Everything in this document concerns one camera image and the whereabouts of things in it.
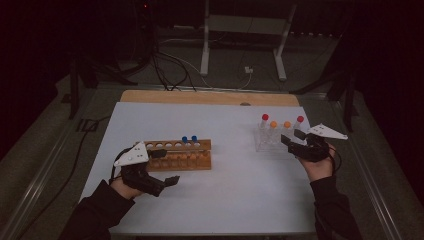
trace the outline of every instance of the black sleeve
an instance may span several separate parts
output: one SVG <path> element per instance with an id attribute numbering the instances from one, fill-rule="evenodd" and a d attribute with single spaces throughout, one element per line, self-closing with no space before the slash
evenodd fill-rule
<path id="1" fill-rule="evenodd" d="M 109 228 L 118 225 L 133 205 L 103 180 L 75 208 L 59 239 L 110 239 Z"/>
<path id="2" fill-rule="evenodd" d="M 349 199 L 336 188 L 336 177 L 311 182 L 315 196 L 315 228 L 318 239 L 362 239 Z"/>

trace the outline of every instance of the wooden board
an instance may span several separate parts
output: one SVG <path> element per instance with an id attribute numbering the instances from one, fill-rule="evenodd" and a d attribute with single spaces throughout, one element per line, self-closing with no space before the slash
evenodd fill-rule
<path id="1" fill-rule="evenodd" d="M 299 106 L 295 95 L 270 93 L 181 92 L 126 90 L 121 102 L 196 103 L 251 106 Z"/>

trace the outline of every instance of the hand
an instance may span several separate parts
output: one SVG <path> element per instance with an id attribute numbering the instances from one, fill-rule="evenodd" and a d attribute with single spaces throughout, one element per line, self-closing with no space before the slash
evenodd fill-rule
<path id="1" fill-rule="evenodd" d="M 120 177 L 120 174 L 118 177 L 110 184 L 110 187 L 112 187 L 119 195 L 126 199 L 131 199 L 140 196 L 143 194 L 142 191 L 138 189 L 134 189 L 131 187 L 128 187 L 124 184 L 124 181 Z"/>
<path id="2" fill-rule="evenodd" d="M 331 144 L 328 144 L 328 146 L 330 147 L 330 155 L 334 157 L 336 148 Z M 299 159 L 300 163 L 305 168 L 309 181 L 311 182 L 333 175 L 333 161 L 329 157 L 319 162 L 310 162 L 298 157 L 296 158 Z"/>

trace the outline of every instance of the wooden test tube rack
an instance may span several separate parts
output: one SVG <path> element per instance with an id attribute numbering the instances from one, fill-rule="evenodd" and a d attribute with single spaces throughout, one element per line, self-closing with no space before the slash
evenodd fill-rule
<path id="1" fill-rule="evenodd" d="M 182 141 L 144 141 L 147 150 L 167 150 L 163 158 L 150 159 L 147 171 L 186 171 L 186 170 L 210 170 L 211 163 L 211 140 L 203 139 L 187 143 Z"/>

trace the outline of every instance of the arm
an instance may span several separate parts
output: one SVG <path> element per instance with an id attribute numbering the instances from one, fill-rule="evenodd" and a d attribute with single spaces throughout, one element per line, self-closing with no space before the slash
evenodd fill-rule
<path id="1" fill-rule="evenodd" d="M 332 156 L 335 154 L 334 149 L 334 146 L 330 145 Z M 331 159 L 326 158 L 319 162 L 303 159 L 299 161 L 308 174 L 315 196 L 315 228 L 318 239 L 362 239 L 355 218 L 350 212 L 349 199 L 337 190 Z"/>
<path id="2" fill-rule="evenodd" d="M 126 186 L 121 178 L 110 186 L 102 181 L 75 208 L 59 239 L 110 239 L 109 228 L 119 224 L 134 205 L 132 198 L 139 195 L 140 191 Z"/>

